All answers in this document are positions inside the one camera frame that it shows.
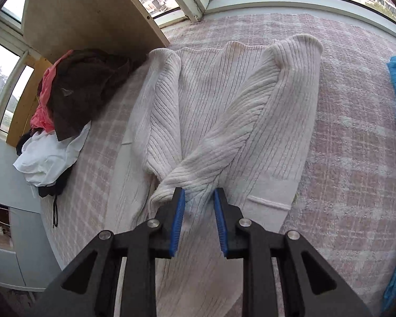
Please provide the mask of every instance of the silver bolt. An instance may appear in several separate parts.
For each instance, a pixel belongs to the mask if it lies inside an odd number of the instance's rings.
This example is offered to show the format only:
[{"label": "silver bolt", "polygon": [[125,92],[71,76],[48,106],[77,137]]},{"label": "silver bolt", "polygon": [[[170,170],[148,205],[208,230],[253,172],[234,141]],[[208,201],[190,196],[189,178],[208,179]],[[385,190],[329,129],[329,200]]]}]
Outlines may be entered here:
[{"label": "silver bolt", "polygon": [[111,232],[104,230],[98,234],[98,238],[101,240],[108,240],[111,237]]},{"label": "silver bolt", "polygon": [[244,228],[247,228],[248,226],[251,226],[252,222],[248,218],[241,218],[239,219],[239,225],[243,226]]},{"label": "silver bolt", "polygon": [[150,220],[147,222],[147,225],[148,225],[150,228],[157,228],[157,226],[160,225],[160,222],[159,222],[157,219],[150,219]]},{"label": "silver bolt", "polygon": [[298,240],[301,235],[299,234],[299,232],[297,232],[296,230],[290,230],[287,232],[287,236],[291,239],[291,240]]}]

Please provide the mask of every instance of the blue gripper pad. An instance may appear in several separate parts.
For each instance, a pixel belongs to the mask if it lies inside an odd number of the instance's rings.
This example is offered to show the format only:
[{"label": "blue gripper pad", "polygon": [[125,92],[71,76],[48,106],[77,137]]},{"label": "blue gripper pad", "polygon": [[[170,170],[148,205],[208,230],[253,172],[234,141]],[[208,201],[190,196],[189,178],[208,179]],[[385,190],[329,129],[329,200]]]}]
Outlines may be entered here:
[{"label": "blue gripper pad", "polygon": [[214,190],[214,212],[216,215],[217,230],[219,233],[220,248],[223,252],[224,257],[227,257],[228,245],[227,245],[227,227],[224,219],[222,206],[220,204],[220,197],[217,190]]},{"label": "blue gripper pad", "polygon": [[177,201],[176,213],[170,232],[169,254],[174,256],[179,245],[180,230],[182,228],[183,214],[185,213],[185,190],[182,189],[179,200]]}]

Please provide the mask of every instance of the white ribbed sweater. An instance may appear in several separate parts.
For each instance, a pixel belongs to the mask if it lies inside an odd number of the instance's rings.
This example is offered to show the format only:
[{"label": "white ribbed sweater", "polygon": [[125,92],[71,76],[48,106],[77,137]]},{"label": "white ribbed sweater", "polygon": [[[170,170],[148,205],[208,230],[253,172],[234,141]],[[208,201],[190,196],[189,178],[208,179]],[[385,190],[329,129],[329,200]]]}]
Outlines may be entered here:
[{"label": "white ribbed sweater", "polygon": [[245,217],[279,231],[313,132],[321,52],[317,39],[296,35],[149,54],[105,224],[131,230],[185,189],[179,251],[157,261],[159,316],[224,316],[241,294],[241,261],[222,256],[211,195],[223,187]]}]

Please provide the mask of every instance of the white cloth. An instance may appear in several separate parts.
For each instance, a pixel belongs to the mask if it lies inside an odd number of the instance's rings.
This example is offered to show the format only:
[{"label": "white cloth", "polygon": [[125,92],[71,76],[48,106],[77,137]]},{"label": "white cloth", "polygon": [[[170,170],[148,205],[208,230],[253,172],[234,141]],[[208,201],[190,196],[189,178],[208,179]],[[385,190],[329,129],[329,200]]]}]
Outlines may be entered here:
[{"label": "white cloth", "polygon": [[105,228],[131,230],[185,189],[179,251],[157,261],[159,316],[224,316],[240,296],[242,262],[223,258],[212,194],[223,187],[245,217],[279,231],[313,132],[321,52],[317,39],[296,35],[267,47],[149,54]]},{"label": "white cloth", "polygon": [[22,154],[13,166],[23,173],[25,180],[31,185],[53,185],[78,159],[90,128],[91,122],[83,127],[78,137],[61,142],[57,140],[56,131],[36,132],[25,142]]}]

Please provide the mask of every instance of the black cord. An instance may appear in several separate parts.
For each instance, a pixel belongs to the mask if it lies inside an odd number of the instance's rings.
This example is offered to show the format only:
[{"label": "black cord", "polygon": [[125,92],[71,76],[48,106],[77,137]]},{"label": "black cord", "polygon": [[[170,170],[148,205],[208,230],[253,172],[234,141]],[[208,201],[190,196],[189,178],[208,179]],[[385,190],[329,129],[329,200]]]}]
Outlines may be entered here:
[{"label": "black cord", "polygon": [[59,216],[57,214],[57,194],[54,196],[53,201],[53,227],[57,227],[57,223],[59,222]]}]

